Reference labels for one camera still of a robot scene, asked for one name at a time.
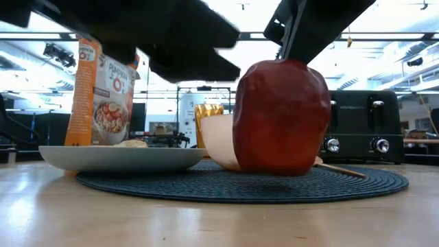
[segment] toaster knob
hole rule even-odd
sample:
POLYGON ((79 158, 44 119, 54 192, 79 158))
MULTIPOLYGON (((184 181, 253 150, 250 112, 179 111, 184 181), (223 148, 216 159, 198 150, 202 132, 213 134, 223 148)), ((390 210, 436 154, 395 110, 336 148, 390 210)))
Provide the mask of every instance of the toaster knob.
POLYGON ((340 149, 340 142, 337 139, 329 139, 326 143, 326 149, 330 152, 338 152, 340 149))
POLYGON ((390 143, 386 139, 380 139, 375 144, 375 150, 385 154, 387 151, 389 151, 390 143))

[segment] ceiling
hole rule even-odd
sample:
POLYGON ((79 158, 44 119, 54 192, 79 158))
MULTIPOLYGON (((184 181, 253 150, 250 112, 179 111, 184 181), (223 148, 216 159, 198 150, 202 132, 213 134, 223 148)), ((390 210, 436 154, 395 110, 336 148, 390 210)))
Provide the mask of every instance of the ceiling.
MULTIPOLYGON (((223 15, 232 24, 243 32, 262 32, 273 15, 279 0, 204 0, 210 8, 223 15)), ((345 32, 435 32, 439 30, 439 0, 426 0, 428 8, 421 10, 423 0, 378 0, 376 4, 366 10, 355 20, 345 32)), ((21 29, 7 23, 0 22, 0 32, 70 32, 70 30, 57 23, 47 20, 37 14, 31 15, 29 27, 21 29)), ((78 58, 78 44, 76 42, 57 42, 57 46, 70 51, 78 58)), ((44 57, 43 50, 45 42, 42 41, 12 41, 0 45, 12 46, 19 49, 32 59, 38 59, 40 67, 57 68, 57 76, 62 73, 70 75, 75 73, 75 68, 63 69, 60 64, 44 57)), ((395 79, 407 76, 407 73, 416 72, 417 68, 405 68, 400 60, 386 59, 383 57, 389 51, 395 51, 410 44, 396 44, 390 42, 356 42, 355 39, 350 48, 345 42, 334 42, 319 54, 309 66, 321 72, 327 79, 330 89, 337 89, 345 86, 346 89, 373 89, 376 85, 392 82, 395 79), (354 79, 354 84, 347 84, 354 79)), ((233 49, 219 50, 218 52, 241 67, 241 74, 244 74, 249 66, 260 60, 274 59, 279 47, 270 41, 242 41, 237 43, 233 49)), ((175 90, 176 85, 170 84, 154 73, 148 73, 147 56, 141 54, 142 61, 139 66, 141 79, 136 90, 175 90)), ((439 56, 437 53, 429 53, 429 62, 432 66, 439 56)), ((27 90, 43 90, 48 88, 44 85, 45 78, 34 78, 32 75, 21 73, 19 77, 11 75, 10 71, 0 71, 3 76, 3 84, 0 90, 10 89, 11 84, 5 84, 8 80, 27 79, 27 81, 38 81, 39 83, 27 83, 21 80, 18 88, 27 90)), ((199 86, 205 82, 182 82, 181 86, 199 86)), ((222 86, 236 88, 236 82, 221 83, 222 86)))

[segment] round placemat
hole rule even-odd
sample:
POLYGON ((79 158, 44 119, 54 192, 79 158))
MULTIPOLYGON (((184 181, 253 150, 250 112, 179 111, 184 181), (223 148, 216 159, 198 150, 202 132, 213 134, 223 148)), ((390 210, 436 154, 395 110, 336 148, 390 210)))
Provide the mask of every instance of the round placemat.
POLYGON ((379 169, 340 165, 367 175, 357 178, 322 168, 286 177, 223 170, 202 161, 175 174, 129 175, 80 172, 83 185, 115 193, 192 202, 312 203, 384 196, 406 188, 408 180, 379 169))

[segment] wooden stick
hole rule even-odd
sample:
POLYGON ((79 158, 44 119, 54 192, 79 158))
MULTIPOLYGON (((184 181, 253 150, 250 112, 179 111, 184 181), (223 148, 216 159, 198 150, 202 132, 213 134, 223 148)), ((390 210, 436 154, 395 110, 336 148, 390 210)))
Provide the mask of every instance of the wooden stick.
POLYGON ((354 171, 351 171, 349 169, 344 169, 344 168, 336 167, 336 166, 333 166, 333 165, 327 165, 327 164, 323 164, 323 163, 318 163, 318 164, 314 164, 314 166, 321 167, 321 168, 326 168, 326 169, 332 170, 334 172, 339 172, 339 173, 343 173, 343 174, 346 174, 346 175, 356 176, 358 178, 365 178, 366 177, 366 175, 361 174, 359 172, 354 172, 354 171))

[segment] white plate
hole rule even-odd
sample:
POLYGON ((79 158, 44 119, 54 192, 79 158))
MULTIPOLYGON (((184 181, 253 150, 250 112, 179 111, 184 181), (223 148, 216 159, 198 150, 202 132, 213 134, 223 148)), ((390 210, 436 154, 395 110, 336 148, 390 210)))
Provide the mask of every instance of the white plate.
POLYGON ((78 172, 174 172, 196 165, 205 149, 40 146, 54 167, 78 172))

